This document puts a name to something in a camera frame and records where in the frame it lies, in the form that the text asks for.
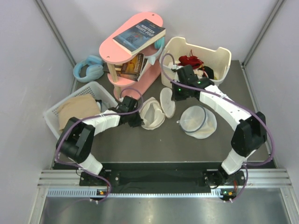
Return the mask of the beige trim mesh laundry bag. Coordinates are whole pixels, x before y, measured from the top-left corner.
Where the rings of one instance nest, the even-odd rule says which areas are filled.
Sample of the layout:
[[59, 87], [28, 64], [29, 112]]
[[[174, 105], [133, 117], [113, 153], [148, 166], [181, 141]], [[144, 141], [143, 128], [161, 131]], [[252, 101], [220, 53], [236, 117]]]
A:
[[174, 116], [176, 105], [171, 97], [172, 89], [165, 87], [160, 92], [159, 101], [151, 97], [143, 103], [139, 111], [143, 119], [141, 125], [143, 129], [157, 129], [164, 123], [166, 118], [170, 119]]

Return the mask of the red bra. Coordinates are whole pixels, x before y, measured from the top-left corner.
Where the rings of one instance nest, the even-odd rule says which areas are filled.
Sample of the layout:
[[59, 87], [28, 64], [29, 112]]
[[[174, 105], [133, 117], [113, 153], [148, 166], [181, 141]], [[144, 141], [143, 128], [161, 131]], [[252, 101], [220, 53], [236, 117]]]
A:
[[190, 50], [189, 56], [181, 56], [179, 59], [178, 65], [180, 66], [192, 66], [193, 69], [200, 69], [203, 68], [204, 62], [200, 60], [198, 57], [196, 57], [192, 50]]

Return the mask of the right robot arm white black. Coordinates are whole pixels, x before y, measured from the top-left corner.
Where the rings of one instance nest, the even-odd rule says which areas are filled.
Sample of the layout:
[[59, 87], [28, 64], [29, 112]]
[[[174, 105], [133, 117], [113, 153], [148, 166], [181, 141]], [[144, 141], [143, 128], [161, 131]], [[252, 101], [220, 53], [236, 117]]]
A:
[[209, 78], [198, 78], [190, 65], [175, 70], [172, 99], [196, 98], [219, 114], [233, 129], [231, 151], [219, 166], [216, 185], [228, 185], [247, 159], [267, 140], [265, 115], [249, 113], [236, 105]]

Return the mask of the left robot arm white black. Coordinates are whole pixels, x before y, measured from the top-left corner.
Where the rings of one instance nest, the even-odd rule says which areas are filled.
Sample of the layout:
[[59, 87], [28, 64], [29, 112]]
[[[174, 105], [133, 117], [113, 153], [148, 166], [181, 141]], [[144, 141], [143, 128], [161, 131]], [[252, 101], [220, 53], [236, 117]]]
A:
[[73, 161], [73, 165], [89, 173], [94, 184], [103, 184], [106, 179], [103, 165], [91, 154], [93, 138], [107, 129], [126, 123], [130, 127], [141, 126], [143, 119], [137, 107], [135, 98], [125, 96], [116, 107], [98, 115], [84, 119], [70, 118], [57, 141], [56, 159], [57, 154], [63, 154]]

